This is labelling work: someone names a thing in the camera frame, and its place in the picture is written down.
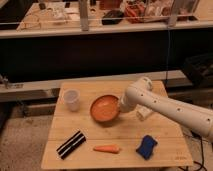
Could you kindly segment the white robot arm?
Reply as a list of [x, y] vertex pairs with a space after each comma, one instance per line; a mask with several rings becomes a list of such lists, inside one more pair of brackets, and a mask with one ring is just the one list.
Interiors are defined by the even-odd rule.
[[148, 77], [131, 83], [119, 100], [120, 111], [127, 113], [137, 105], [145, 106], [213, 142], [213, 110], [158, 95], [152, 89]]

